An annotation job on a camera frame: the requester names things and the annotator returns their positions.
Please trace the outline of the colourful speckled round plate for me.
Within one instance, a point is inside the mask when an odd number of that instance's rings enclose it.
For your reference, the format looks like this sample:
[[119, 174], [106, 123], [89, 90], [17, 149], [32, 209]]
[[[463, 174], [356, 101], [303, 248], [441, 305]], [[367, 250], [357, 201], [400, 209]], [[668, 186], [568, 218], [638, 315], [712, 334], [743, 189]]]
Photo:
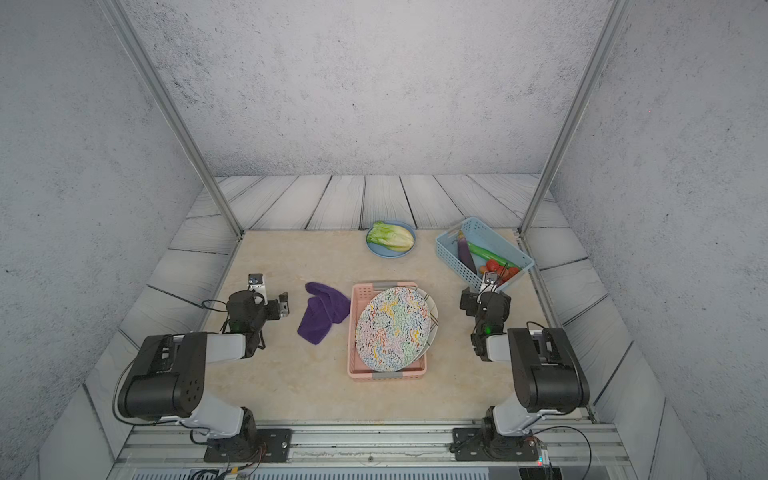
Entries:
[[376, 372], [397, 372], [418, 360], [425, 346], [430, 318], [417, 288], [394, 287], [376, 295], [356, 327], [361, 360]]

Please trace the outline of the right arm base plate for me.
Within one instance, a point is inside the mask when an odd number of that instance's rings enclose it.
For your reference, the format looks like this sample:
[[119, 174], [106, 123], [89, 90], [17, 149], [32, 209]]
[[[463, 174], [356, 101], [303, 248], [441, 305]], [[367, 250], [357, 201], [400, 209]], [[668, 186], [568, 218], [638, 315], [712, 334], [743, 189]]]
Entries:
[[488, 433], [481, 428], [454, 428], [449, 452], [456, 461], [539, 462], [534, 440]]

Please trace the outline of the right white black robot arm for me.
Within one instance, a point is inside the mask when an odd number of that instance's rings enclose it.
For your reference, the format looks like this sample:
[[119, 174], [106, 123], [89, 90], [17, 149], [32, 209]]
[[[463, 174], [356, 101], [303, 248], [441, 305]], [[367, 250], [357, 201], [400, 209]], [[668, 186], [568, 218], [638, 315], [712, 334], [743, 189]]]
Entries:
[[511, 298], [490, 289], [464, 289], [459, 308], [475, 320], [470, 340], [476, 356], [511, 366], [514, 394], [489, 407], [477, 432], [456, 440], [452, 451], [458, 458], [538, 459], [533, 426], [584, 408], [590, 400], [588, 380], [565, 330], [537, 323], [507, 328]]

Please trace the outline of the plaid striped round plate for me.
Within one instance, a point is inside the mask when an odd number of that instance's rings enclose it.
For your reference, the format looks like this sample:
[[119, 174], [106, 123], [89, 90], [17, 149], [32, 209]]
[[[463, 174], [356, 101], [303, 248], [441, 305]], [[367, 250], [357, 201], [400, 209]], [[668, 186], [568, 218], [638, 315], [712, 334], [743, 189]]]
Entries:
[[422, 349], [420, 356], [418, 357], [418, 360], [420, 360], [421, 358], [424, 358], [426, 356], [426, 352], [432, 346], [437, 336], [437, 332], [439, 328], [439, 312], [438, 312], [437, 305], [430, 294], [428, 294], [425, 290], [421, 288], [417, 288], [416, 291], [424, 298], [427, 304], [427, 310], [430, 318], [428, 337], [427, 337], [425, 346]]

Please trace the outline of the purple cloth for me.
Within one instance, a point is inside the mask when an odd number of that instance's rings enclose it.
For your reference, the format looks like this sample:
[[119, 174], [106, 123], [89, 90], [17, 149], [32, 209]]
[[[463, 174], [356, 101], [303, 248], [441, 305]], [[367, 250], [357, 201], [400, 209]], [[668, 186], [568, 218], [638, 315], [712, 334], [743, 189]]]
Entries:
[[322, 283], [308, 282], [305, 289], [310, 298], [297, 333], [309, 343], [318, 345], [333, 325], [342, 323], [349, 316], [351, 301], [339, 290]]

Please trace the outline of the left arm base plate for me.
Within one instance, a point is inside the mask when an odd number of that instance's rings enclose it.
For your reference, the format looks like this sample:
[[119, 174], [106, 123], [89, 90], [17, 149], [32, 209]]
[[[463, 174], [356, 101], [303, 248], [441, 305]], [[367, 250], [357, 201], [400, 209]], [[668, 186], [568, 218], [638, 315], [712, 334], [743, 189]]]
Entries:
[[285, 463], [288, 460], [292, 433], [291, 429], [260, 429], [227, 439], [209, 440], [203, 462]]

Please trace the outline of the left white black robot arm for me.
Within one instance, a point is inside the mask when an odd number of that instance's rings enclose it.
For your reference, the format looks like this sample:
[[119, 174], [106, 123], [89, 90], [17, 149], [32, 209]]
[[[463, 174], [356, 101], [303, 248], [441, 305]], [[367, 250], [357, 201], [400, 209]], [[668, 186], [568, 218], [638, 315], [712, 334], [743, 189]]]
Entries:
[[290, 312], [289, 294], [268, 300], [255, 290], [231, 294], [218, 333], [152, 335], [118, 381], [115, 418], [132, 426], [179, 424], [205, 438], [214, 455], [248, 458], [261, 442], [253, 413], [206, 391], [207, 367], [249, 359], [266, 348], [263, 328]]

